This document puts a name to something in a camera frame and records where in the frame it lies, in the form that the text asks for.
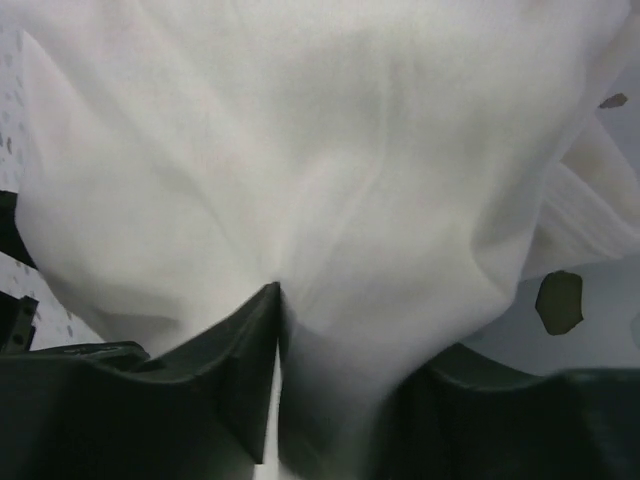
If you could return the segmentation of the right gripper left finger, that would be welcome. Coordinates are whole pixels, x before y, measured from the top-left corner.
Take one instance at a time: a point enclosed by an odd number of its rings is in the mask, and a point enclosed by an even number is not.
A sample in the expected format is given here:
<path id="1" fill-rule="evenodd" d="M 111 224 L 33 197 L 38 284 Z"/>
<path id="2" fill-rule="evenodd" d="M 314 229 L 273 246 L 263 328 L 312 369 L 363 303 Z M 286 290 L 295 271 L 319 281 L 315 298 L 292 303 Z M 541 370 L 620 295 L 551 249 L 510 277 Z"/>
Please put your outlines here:
<path id="1" fill-rule="evenodd" d="M 159 357 L 135 342 L 1 352 L 5 479 L 249 479 L 280 328 L 271 283 Z"/>

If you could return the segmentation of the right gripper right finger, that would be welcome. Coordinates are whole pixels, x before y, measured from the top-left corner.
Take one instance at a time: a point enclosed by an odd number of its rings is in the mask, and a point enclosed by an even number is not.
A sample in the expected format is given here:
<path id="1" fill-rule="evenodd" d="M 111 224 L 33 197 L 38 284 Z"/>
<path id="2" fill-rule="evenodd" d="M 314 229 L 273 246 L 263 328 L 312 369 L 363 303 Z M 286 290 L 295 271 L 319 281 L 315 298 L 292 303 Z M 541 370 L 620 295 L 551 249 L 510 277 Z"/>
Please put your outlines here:
<path id="1" fill-rule="evenodd" d="M 457 344 L 398 389 L 394 479 L 636 479 L 639 372 L 535 376 Z"/>

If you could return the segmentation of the white t shirt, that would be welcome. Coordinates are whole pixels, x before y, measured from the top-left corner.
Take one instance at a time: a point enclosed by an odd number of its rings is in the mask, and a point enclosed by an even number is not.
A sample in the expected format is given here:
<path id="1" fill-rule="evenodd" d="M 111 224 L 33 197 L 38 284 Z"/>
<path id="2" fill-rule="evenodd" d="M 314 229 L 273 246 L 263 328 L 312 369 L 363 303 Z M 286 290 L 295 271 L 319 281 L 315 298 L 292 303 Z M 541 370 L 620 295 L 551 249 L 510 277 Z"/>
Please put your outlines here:
<path id="1" fill-rule="evenodd" d="M 16 222 L 57 299 L 155 355 L 284 297 L 285 475 L 365 479 L 387 397 L 520 280 L 639 245 L 579 139 L 628 1 L 6 1 Z"/>

